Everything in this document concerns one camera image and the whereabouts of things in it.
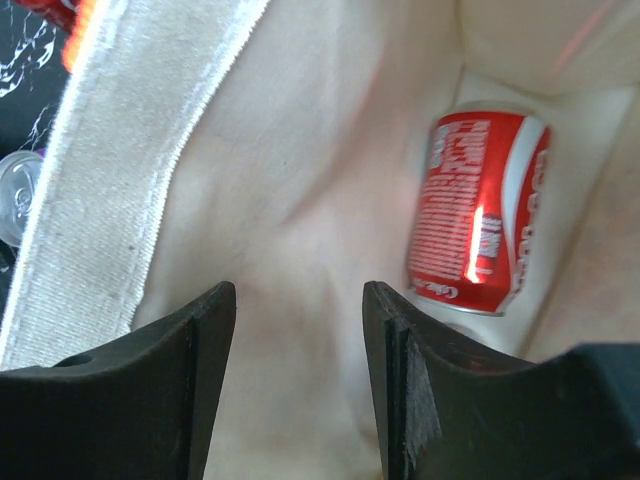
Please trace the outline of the red cola can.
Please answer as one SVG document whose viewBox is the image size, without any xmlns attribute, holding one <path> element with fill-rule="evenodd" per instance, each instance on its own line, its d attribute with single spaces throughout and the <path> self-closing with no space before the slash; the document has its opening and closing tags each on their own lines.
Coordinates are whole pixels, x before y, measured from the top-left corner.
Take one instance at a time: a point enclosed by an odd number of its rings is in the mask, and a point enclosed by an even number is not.
<svg viewBox="0 0 640 480">
<path fill-rule="evenodd" d="M 15 0 L 31 12 L 67 33 L 73 29 L 77 16 L 77 0 Z"/>
<path fill-rule="evenodd" d="M 419 299 L 505 313 L 529 268 L 551 140 L 513 103 L 468 102 L 437 120 L 407 259 Z"/>
</svg>

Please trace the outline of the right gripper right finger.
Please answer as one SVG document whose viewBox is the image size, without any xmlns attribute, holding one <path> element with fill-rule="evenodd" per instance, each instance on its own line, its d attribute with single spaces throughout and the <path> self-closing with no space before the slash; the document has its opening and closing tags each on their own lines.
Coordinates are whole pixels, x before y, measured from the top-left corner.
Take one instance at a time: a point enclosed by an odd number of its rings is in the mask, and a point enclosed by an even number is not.
<svg viewBox="0 0 640 480">
<path fill-rule="evenodd" d="M 582 344 L 534 364 L 363 289 L 387 479 L 635 479 L 639 347 Z"/>
</svg>

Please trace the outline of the beige canvas bag orange handles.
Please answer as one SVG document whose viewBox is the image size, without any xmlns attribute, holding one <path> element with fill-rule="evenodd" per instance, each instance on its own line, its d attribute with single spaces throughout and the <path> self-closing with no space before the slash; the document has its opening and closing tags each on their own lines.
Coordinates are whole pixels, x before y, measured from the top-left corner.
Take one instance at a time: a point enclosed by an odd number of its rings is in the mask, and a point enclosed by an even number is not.
<svg viewBox="0 0 640 480">
<path fill-rule="evenodd" d="M 430 126 L 519 103 L 555 133 L 502 319 L 542 360 L 639 336 L 635 1 L 109 1 L 46 153 L 2 322 L 50 366 L 222 280 L 238 320 L 210 479 L 378 479 L 364 283 L 406 286 Z"/>
</svg>

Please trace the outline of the purple soda can front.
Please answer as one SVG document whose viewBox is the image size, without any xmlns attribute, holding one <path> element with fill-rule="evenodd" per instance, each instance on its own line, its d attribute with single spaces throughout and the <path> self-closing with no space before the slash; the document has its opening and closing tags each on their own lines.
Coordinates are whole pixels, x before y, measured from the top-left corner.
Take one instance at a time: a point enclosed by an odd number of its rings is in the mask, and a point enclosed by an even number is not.
<svg viewBox="0 0 640 480">
<path fill-rule="evenodd" d="M 19 247 L 31 212 L 43 156 L 19 150 L 1 159 L 1 240 Z"/>
</svg>

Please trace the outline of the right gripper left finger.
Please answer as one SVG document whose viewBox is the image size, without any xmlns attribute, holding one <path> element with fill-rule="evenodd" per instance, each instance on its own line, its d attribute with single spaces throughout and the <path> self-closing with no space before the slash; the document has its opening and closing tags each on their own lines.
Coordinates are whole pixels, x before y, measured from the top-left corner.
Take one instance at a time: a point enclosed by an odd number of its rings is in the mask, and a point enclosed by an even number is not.
<svg viewBox="0 0 640 480">
<path fill-rule="evenodd" d="M 5 479 L 200 479 L 236 319 L 223 282 L 51 367 L 1 375 Z"/>
</svg>

